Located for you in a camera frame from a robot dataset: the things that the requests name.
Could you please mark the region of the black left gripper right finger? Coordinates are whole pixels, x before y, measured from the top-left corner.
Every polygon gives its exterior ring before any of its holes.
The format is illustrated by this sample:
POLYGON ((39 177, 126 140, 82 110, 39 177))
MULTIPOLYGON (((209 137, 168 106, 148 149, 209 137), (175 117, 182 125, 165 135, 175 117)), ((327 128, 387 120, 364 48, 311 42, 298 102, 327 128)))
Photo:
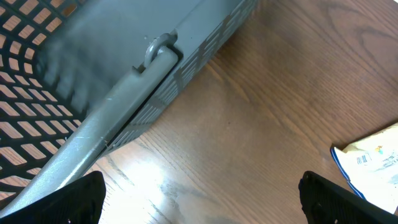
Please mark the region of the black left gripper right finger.
POLYGON ((396 215, 312 171, 304 172, 298 189, 309 224, 397 223, 396 215))

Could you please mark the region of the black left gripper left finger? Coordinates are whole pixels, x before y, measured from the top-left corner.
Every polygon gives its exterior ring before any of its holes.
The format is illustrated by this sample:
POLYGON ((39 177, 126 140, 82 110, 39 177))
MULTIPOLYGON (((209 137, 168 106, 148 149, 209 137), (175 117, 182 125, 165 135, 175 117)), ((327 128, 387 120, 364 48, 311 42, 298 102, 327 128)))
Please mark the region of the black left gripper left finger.
POLYGON ((1 218, 2 224, 99 223, 106 186, 100 171, 91 172, 54 193, 1 218))

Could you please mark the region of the yellow white snack bag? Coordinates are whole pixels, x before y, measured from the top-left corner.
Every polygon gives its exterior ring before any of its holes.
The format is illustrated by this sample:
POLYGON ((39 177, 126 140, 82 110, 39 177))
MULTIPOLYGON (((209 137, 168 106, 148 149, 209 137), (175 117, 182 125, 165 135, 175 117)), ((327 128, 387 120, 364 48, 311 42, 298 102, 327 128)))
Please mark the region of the yellow white snack bag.
POLYGON ((330 152, 348 185, 362 199, 393 214, 397 209, 397 124, 330 152))

